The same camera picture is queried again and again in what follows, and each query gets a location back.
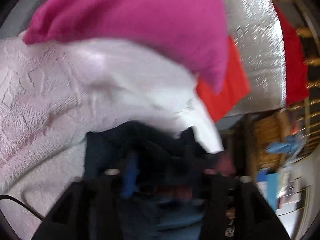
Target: white fabric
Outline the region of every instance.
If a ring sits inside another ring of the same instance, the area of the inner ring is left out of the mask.
[[[181,65],[124,40],[26,46],[0,41],[0,192],[88,131],[139,120],[178,134],[196,127],[211,153],[219,134]]]

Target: pink blanket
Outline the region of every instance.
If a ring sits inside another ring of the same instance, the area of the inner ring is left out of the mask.
[[[227,62],[222,0],[47,0],[23,41],[96,37],[147,44],[200,73],[215,92],[221,89]]]

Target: black cable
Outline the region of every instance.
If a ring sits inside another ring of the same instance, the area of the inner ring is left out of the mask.
[[[26,210],[28,210],[31,214],[33,214],[34,216],[39,218],[41,221],[44,219],[44,217],[42,215],[40,215],[37,211],[35,211],[33,208],[26,206],[25,204],[23,204],[21,201],[15,199],[14,197],[11,197],[9,195],[0,195],[0,200],[3,200],[3,199],[9,199],[11,201],[14,201],[15,203],[19,204],[20,206],[22,206]]]

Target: clear plastic sheet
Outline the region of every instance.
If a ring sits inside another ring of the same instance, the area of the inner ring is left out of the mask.
[[[227,116],[285,107],[282,31],[271,0],[224,0],[228,32],[237,44],[252,92]]]

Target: pink cloth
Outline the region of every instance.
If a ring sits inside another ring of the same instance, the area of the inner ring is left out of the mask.
[[[228,58],[222,0],[47,0],[23,41],[101,37],[149,45],[221,90]]]

